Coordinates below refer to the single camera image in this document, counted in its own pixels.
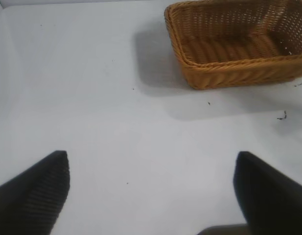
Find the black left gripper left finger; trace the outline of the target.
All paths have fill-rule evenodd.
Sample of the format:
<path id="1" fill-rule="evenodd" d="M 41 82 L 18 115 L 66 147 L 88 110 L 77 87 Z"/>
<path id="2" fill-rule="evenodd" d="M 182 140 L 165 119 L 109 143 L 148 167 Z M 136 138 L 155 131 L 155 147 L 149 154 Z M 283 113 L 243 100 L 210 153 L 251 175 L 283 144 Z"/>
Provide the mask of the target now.
<path id="1" fill-rule="evenodd" d="M 70 189 L 66 151 L 57 150 L 0 186 L 0 235 L 48 235 Z"/>

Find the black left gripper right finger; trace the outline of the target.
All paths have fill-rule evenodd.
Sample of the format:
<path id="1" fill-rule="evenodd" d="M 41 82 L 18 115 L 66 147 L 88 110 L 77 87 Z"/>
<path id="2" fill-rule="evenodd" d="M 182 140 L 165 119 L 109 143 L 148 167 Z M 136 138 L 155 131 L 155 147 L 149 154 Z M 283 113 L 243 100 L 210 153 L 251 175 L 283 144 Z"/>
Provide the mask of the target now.
<path id="1" fill-rule="evenodd" d="M 242 151 L 233 186 L 251 234 L 302 235 L 302 185 Z"/>

